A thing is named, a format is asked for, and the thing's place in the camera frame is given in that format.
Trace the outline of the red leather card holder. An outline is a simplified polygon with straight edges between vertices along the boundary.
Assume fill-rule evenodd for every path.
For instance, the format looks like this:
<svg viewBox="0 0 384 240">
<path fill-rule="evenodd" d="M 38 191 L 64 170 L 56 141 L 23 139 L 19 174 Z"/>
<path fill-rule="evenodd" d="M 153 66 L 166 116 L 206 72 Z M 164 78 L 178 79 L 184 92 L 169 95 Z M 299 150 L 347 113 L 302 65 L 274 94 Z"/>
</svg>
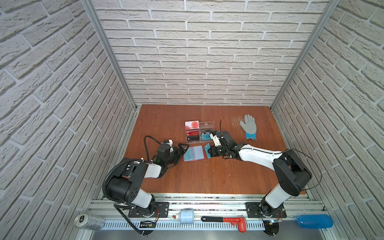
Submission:
<svg viewBox="0 0 384 240">
<path fill-rule="evenodd" d="M 204 150 L 204 146 L 195 146 L 195 147 L 192 147 L 192 148 L 194 150 L 194 157 L 195 157 L 194 161 L 207 160 L 207 156 L 206 156 L 206 153 L 205 153 L 205 150 Z"/>
</svg>

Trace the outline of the clear acrylic card display stand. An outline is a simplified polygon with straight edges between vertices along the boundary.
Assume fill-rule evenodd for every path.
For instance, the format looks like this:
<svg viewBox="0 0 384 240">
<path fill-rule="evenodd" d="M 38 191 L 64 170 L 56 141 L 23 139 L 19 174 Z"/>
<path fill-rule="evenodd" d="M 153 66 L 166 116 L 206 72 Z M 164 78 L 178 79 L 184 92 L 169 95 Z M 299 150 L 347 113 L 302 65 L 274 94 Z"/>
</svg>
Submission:
<svg viewBox="0 0 384 240">
<path fill-rule="evenodd" d="M 188 144 L 210 142 L 211 134 L 215 132 L 215 122 L 187 121 L 185 131 Z"/>
</svg>

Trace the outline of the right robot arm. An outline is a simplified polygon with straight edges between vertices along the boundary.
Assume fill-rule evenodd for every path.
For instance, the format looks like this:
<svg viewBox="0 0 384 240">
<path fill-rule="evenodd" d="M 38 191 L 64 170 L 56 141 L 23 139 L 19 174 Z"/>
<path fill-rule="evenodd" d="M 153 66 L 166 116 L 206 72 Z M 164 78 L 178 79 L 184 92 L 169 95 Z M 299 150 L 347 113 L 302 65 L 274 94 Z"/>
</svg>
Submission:
<svg viewBox="0 0 384 240">
<path fill-rule="evenodd" d="M 214 145 L 207 153 L 211 157 L 236 159 L 264 166 L 276 173 L 278 184 L 262 199 L 264 215 L 279 208 L 286 200 L 297 197 L 312 179 L 312 173 L 293 150 L 269 151 L 246 144 L 237 144 L 227 131 L 210 134 Z"/>
</svg>

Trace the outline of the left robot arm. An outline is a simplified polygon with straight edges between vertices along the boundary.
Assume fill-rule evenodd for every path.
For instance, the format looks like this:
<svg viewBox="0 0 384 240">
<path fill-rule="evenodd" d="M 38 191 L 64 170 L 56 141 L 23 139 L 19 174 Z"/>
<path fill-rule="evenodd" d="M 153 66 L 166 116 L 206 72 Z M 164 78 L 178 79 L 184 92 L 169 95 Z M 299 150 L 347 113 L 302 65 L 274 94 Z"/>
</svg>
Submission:
<svg viewBox="0 0 384 240">
<path fill-rule="evenodd" d="M 151 160 L 123 158 L 107 174 L 103 183 L 104 196 L 118 204 L 154 211 L 155 197 L 141 189 L 144 179 L 160 179 L 168 169 L 176 166 L 190 145 L 171 140 L 159 145 L 157 155 Z"/>
</svg>

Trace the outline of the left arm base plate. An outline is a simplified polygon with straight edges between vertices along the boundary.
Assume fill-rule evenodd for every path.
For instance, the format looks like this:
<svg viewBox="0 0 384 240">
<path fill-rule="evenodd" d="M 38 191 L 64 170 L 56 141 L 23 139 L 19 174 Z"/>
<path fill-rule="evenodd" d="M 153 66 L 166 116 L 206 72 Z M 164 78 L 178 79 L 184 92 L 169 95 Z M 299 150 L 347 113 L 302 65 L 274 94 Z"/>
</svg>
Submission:
<svg viewBox="0 0 384 240">
<path fill-rule="evenodd" d="M 135 207 L 129 211 L 129 218 L 168 218 L 170 209 L 169 202 L 154 202 L 147 208 Z"/>
</svg>

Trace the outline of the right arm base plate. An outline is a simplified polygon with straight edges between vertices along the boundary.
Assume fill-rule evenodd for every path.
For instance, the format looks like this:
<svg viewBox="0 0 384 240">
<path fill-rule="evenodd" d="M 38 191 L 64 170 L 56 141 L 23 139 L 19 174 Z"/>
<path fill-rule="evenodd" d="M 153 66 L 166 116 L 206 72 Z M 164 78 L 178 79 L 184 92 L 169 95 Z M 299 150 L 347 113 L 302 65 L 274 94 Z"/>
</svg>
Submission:
<svg viewBox="0 0 384 240">
<path fill-rule="evenodd" d="M 277 218 L 284 219 L 287 213 L 284 204 L 276 209 L 270 207 L 267 203 L 247 202 L 245 203 L 248 218 Z"/>
</svg>

